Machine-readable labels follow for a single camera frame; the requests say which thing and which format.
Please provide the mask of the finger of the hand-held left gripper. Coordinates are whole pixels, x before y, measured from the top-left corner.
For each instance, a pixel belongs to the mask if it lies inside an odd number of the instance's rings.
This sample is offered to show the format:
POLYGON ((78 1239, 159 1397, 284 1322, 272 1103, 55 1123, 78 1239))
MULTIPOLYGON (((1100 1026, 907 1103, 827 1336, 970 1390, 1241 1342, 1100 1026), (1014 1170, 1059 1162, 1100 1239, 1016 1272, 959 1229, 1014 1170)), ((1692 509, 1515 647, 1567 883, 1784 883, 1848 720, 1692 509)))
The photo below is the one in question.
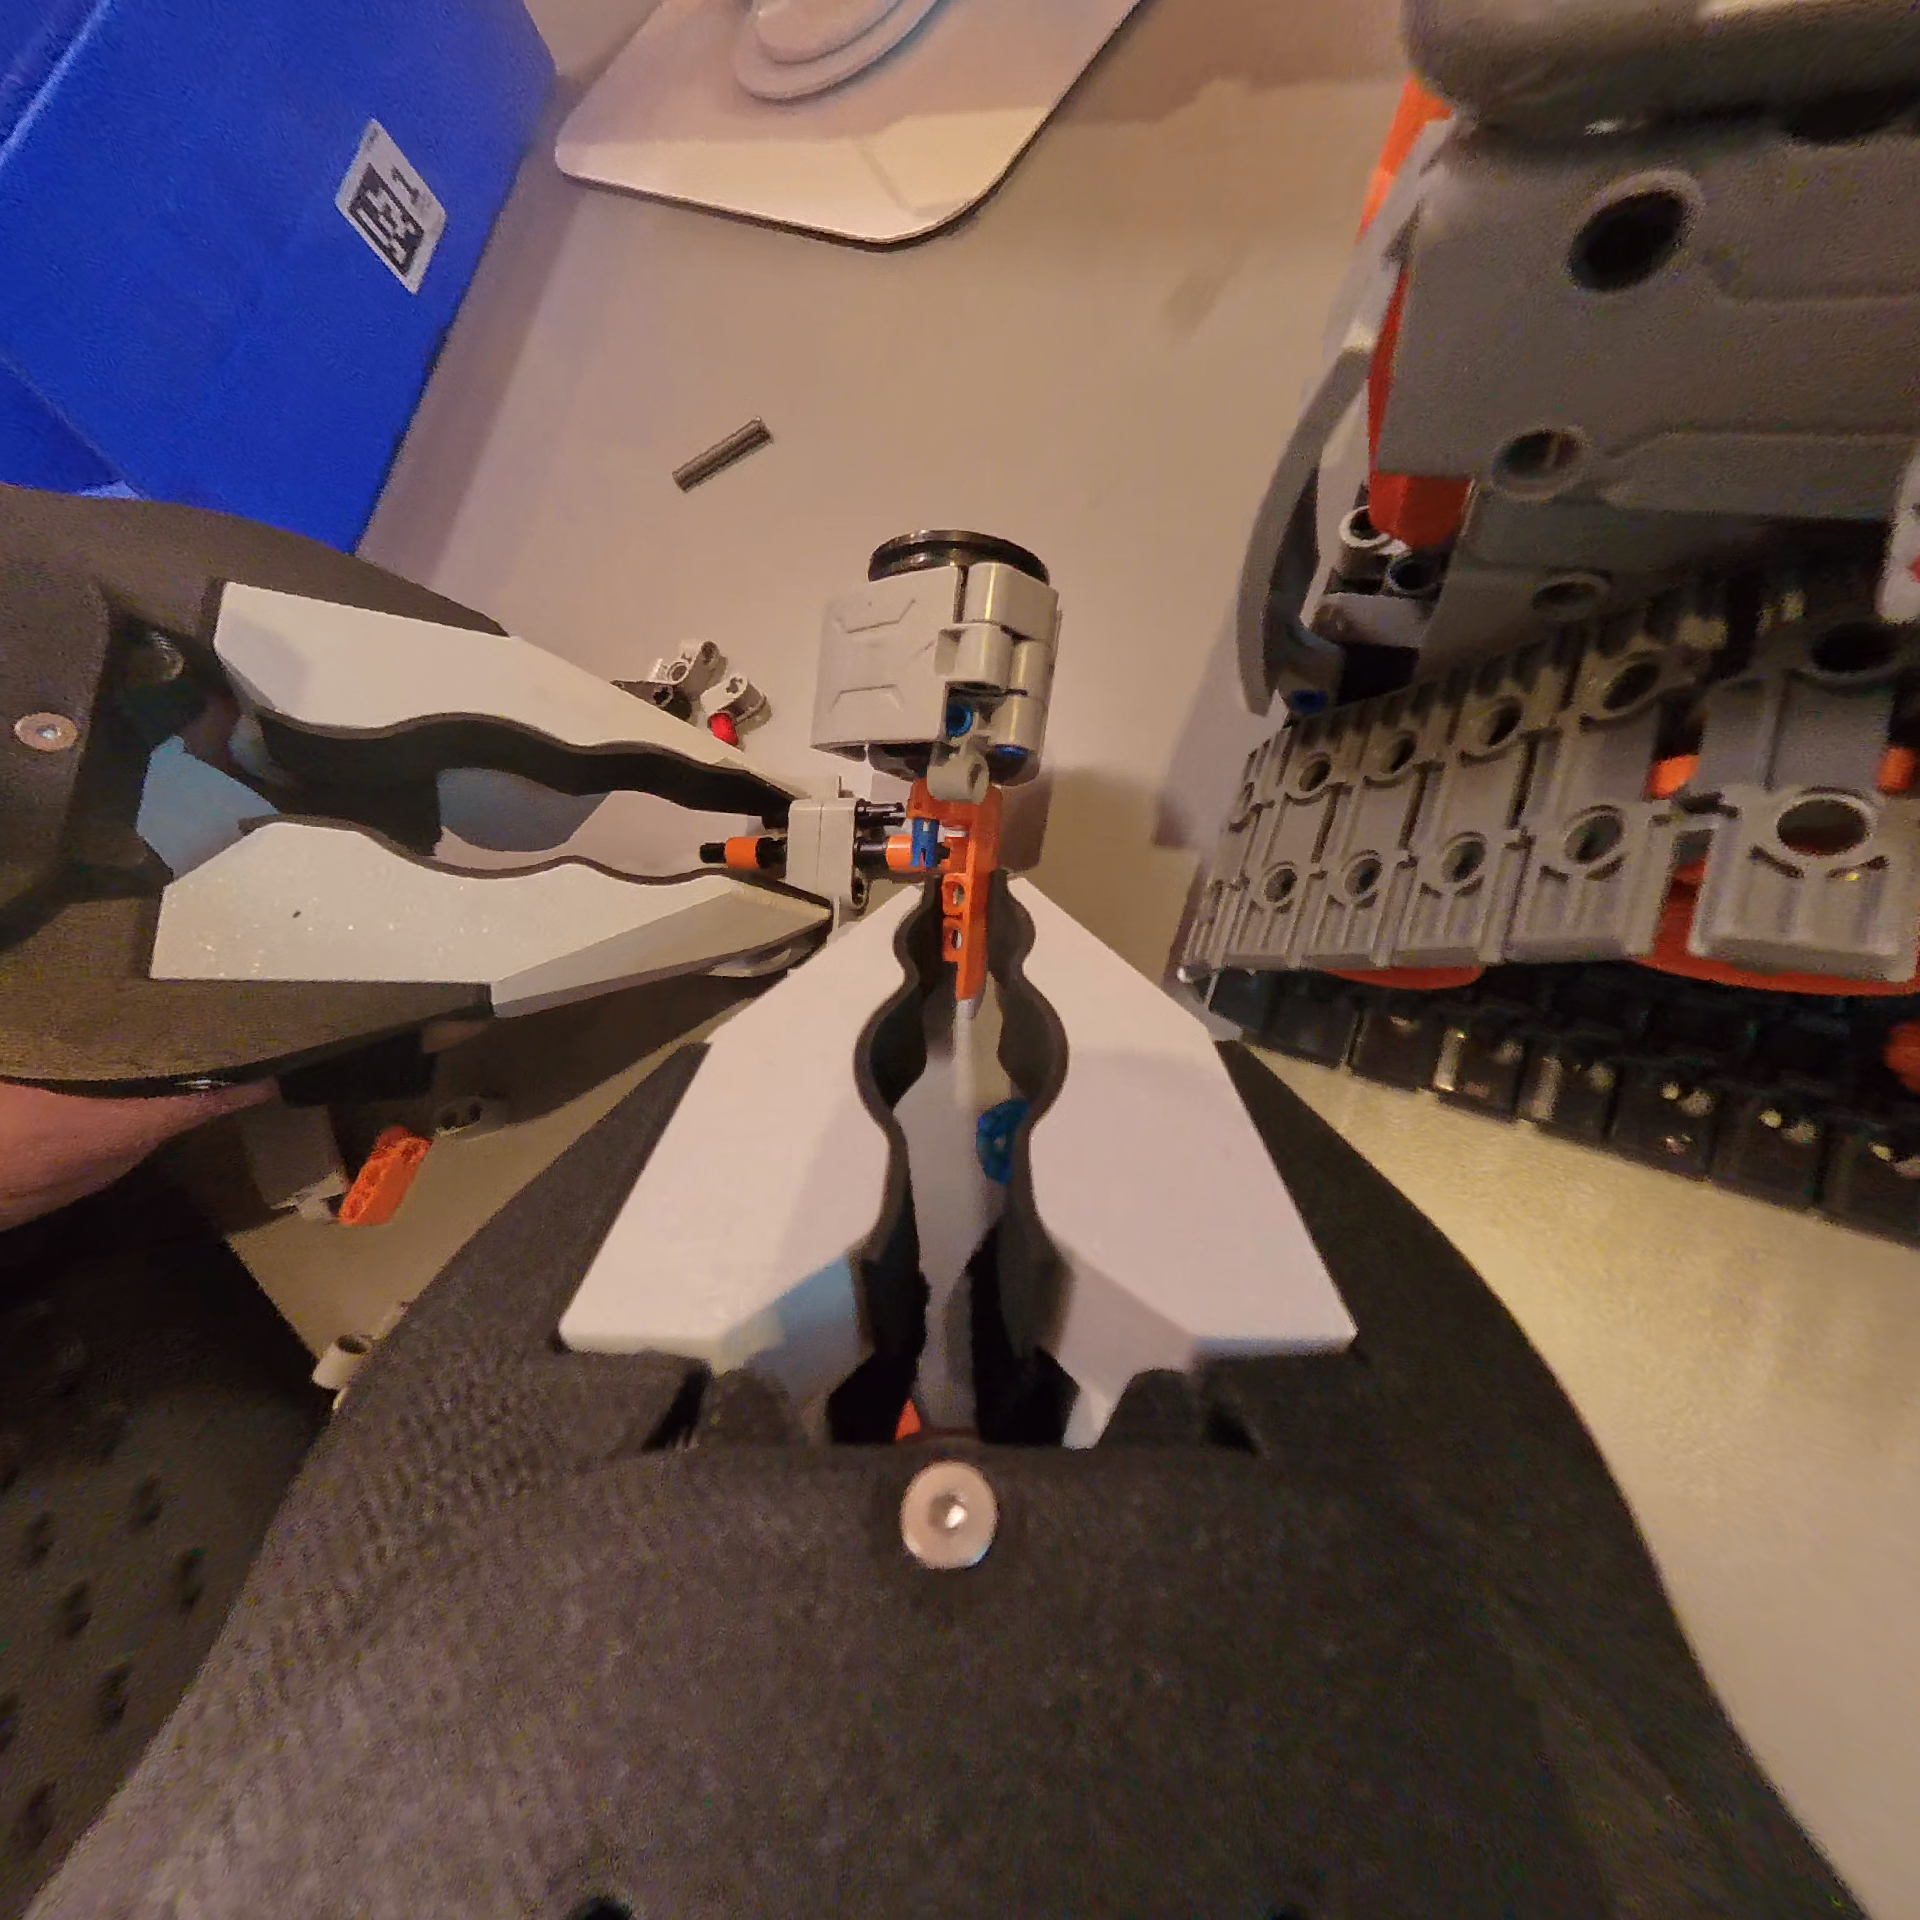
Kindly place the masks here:
POLYGON ((457 871, 358 827, 268 820, 163 890, 152 976, 473 988, 528 1016, 786 952, 831 924, 827 902, 732 871, 457 871))
POLYGON ((811 788, 510 632, 226 582, 210 629, 272 766, 299 784, 518 776, 783 826, 811 788))

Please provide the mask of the grey motor assembly orange panel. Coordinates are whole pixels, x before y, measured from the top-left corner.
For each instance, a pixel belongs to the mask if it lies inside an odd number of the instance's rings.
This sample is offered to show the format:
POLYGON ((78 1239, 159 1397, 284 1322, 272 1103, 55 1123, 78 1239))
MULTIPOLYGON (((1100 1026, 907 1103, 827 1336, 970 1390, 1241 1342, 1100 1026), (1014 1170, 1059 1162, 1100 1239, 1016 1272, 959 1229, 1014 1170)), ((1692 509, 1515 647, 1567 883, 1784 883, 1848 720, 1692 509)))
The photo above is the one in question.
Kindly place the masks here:
POLYGON ((824 618, 809 740, 907 781, 882 859, 938 885, 960 1005, 988 988, 1004 802, 1040 770, 1060 630, 1046 563, 970 531, 880 544, 824 618))

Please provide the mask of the clear document stand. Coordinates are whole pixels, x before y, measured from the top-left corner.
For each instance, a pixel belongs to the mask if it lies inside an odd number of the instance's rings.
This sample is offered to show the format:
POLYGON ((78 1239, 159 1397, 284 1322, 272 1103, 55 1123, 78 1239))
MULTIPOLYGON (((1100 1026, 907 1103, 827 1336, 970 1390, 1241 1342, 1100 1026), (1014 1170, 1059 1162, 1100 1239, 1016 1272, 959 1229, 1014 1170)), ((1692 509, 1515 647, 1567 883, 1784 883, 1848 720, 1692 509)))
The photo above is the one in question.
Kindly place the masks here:
POLYGON ((862 78, 943 3, 750 3, 735 38, 737 85, 760 103, 820 99, 862 78))

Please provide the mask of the dark perforated panel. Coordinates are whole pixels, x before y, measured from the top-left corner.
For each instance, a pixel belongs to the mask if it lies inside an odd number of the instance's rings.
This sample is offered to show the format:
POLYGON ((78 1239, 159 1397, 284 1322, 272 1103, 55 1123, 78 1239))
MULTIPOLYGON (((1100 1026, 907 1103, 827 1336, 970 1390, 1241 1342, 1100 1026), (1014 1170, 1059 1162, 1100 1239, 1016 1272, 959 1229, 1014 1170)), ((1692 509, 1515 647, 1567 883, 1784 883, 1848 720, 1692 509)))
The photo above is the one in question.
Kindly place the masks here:
POLYGON ((2 1915, 196 1677, 326 1424, 313 1367, 191 1213, 6 1237, 2 1915))

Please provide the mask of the short black axle pin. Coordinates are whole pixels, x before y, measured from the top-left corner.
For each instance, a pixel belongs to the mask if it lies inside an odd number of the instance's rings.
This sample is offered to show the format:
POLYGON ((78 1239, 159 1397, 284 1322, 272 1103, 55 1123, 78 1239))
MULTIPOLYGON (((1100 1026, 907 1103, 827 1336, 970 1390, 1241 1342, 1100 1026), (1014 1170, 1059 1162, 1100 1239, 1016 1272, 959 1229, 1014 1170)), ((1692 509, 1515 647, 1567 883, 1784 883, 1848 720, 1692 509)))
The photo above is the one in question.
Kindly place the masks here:
POLYGON ((739 467, 740 462, 750 459, 760 451, 774 445, 774 429, 761 418, 750 418, 748 423, 735 427, 722 438, 699 447, 698 452, 688 454, 681 463, 672 468, 672 484, 676 492, 688 493, 708 484, 721 474, 739 467))

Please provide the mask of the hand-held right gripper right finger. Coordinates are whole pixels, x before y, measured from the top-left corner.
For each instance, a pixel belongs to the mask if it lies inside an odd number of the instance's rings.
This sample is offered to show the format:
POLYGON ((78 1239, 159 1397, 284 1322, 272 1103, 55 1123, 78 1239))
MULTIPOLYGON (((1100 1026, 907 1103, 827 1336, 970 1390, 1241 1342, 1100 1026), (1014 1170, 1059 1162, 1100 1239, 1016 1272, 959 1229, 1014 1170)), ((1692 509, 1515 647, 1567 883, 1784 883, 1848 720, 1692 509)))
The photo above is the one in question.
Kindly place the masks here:
POLYGON ((993 980, 1024 1102, 999 1315, 1063 1386, 1060 1443, 1091 1450, 1140 1376, 1345 1354, 1354 1315, 1206 1022, 1032 879, 996 890, 993 980))

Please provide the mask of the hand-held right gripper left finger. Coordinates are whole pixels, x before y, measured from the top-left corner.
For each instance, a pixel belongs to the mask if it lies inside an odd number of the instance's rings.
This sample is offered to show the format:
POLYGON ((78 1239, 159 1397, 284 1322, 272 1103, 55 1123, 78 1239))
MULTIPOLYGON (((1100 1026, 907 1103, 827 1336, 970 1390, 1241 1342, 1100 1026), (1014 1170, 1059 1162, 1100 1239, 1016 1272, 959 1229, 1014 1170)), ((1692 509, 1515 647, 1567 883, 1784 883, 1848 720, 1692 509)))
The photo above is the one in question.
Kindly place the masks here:
POLYGON ((783 1388, 836 1388, 867 1357, 857 1245, 891 1144, 857 1040, 905 986, 898 892, 707 1043, 560 1317, 574 1354, 662 1354, 783 1388))

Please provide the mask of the person's left hand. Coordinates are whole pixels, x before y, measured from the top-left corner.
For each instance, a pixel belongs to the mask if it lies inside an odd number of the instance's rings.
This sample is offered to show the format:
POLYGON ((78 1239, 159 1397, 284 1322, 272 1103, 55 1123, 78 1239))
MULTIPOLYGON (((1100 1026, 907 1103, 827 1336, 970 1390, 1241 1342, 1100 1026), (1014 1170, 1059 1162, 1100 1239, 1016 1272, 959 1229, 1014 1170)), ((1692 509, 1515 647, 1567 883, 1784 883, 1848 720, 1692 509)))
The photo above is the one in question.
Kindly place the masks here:
POLYGON ((2 1231, 100 1192, 172 1141, 276 1095, 274 1084, 136 1096, 6 1084, 2 1231))

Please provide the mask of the white rounded base board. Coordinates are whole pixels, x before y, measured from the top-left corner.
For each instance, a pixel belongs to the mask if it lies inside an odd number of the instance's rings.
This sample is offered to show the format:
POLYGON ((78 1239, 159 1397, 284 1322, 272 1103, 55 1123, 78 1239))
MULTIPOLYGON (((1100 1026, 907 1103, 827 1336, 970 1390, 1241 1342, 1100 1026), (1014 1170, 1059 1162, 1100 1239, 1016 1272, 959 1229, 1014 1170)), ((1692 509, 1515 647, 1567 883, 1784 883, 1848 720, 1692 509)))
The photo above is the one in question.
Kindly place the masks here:
POLYGON ((802 103, 735 80, 750 3, 659 4, 571 107, 579 182, 867 250, 990 197, 1137 3, 943 3, 870 72, 802 103))

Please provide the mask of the light grey flat clip panel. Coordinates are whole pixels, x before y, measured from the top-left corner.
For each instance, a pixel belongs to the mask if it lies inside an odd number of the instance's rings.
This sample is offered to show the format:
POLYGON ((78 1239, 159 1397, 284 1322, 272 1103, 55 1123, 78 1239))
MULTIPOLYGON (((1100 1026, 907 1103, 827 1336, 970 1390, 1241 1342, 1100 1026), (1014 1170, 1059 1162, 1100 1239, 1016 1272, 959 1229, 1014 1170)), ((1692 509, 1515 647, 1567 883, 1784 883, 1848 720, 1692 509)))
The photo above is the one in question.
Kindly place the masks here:
POLYGON ((339 1398, 351 1390, 353 1380, 364 1371, 378 1347, 400 1326, 409 1312, 411 1300, 400 1300, 387 1310, 370 1330, 344 1333, 326 1347, 311 1371, 311 1383, 339 1398))

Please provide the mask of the tracked toy robot vehicle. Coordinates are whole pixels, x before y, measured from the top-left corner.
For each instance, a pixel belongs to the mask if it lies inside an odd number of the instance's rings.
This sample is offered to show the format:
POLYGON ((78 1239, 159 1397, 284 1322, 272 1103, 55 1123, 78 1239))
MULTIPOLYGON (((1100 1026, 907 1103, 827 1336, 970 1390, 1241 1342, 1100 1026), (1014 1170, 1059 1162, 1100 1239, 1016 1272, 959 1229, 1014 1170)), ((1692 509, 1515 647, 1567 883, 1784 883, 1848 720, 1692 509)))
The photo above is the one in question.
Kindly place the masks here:
POLYGON ((1430 3, 1180 978, 1915 1245, 1918 7, 1430 3))

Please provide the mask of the blue storage bin with tag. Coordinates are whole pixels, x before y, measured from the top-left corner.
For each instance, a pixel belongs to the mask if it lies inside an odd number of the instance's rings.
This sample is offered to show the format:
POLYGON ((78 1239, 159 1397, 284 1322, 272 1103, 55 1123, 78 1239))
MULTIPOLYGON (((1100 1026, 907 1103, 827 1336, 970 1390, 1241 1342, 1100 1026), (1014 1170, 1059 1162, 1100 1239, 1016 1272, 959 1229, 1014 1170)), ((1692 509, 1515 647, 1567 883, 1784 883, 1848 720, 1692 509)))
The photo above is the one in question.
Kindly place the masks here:
POLYGON ((6 3, 6 482, 355 550, 553 80, 519 3, 6 3))

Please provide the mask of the orange three-hole beam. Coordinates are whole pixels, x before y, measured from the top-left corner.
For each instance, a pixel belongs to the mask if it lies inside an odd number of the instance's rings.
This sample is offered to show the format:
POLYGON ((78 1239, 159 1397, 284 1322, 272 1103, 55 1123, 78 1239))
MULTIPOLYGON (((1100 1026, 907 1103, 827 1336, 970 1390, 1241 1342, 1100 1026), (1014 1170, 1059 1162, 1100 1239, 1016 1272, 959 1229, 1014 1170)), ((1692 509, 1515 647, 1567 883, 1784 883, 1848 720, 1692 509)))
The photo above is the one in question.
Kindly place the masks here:
POLYGON ((432 1143, 432 1135, 402 1124, 382 1128, 340 1198, 337 1223, 345 1229, 375 1229, 393 1223, 432 1143))

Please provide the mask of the grey ribbed hinged panel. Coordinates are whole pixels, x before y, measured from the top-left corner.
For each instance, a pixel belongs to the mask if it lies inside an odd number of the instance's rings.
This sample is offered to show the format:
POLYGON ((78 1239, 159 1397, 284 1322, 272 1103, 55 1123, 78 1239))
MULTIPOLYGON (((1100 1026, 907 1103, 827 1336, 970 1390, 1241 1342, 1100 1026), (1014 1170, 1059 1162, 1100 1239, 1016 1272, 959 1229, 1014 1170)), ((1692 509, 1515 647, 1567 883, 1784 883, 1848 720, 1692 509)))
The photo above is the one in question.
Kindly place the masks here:
POLYGON ((233 1116, 248 1178, 274 1213, 335 1220, 353 1187, 328 1107, 256 1103, 233 1116))

